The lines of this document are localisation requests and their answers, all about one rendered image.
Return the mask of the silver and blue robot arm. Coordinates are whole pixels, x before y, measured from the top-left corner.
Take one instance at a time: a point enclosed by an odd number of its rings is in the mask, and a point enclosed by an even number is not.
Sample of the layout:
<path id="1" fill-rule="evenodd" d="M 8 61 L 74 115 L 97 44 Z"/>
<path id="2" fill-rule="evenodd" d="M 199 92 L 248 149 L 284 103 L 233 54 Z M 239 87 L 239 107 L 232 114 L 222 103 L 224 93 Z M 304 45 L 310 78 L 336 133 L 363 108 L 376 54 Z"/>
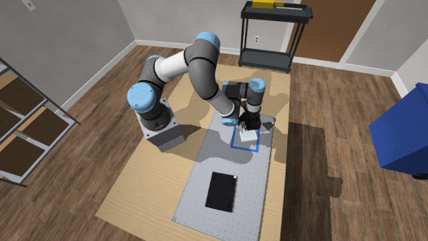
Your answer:
<path id="1" fill-rule="evenodd" d="M 166 105 L 161 105 L 161 95 L 166 83 L 185 73 L 189 74 L 197 94 L 222 116 L 221 123 L 225 126 L 238 125 L 240 106 L 244 109 L 246 104 L 250 112 L 260 110 L 265 92 L 262 79 L 252 79 L 249 83 L 225 81 L 222 91 L 219 88 L 215 80 L 219 48 L 220 40 L 215 34 L 202 32 L 195 44 L 169 58 L 148 58 L 138 83 L 127 94 L 130 106 L 140 115 L 145 128 L 160 131 L 169 124 L 171 113 Z"/>

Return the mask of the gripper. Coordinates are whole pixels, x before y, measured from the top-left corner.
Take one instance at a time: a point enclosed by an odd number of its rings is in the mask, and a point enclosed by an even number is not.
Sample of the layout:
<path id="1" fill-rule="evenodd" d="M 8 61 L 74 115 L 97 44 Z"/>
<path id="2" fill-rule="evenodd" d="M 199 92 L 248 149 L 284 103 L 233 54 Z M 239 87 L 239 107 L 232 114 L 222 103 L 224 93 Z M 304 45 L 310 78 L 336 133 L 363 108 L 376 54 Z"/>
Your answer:
<path id="1" fill-rule="evenodd" d="M 258 132 L 258 129 L 260 129 L 260 127 L 261 127 L 261 120 L 260 120 L 260 111 L 261 111 L 261 108 L 260 108 L 260 110 L 258 112 L 252 113 L 252 112 L 250 112 L 250 111 L 248 111 L 246 109 L 246 104 L 245 104 L 244 109 L 245 109 L 246 112 L 243 112 L 242 115 L 240 115 L 240 117 L 239 117 L 239 121 L 238 121 L 238 132 L 241 131 L 241 133 L 243 134 L 244 133 L 244 129 L 245 129 L 245 131 L 246 130 L 247 131 L 257 130 L 257 132 Z M 259 118 L 256 118 L 256 117 L 259 117 Z M 255 120 L 255 118 L 256 118 L 256 120 Z M 251 122 L 251 119 L 252 119 L 252 122 Z M 246 127 L 245 127 L 245 125 L 246 125 Z"/>

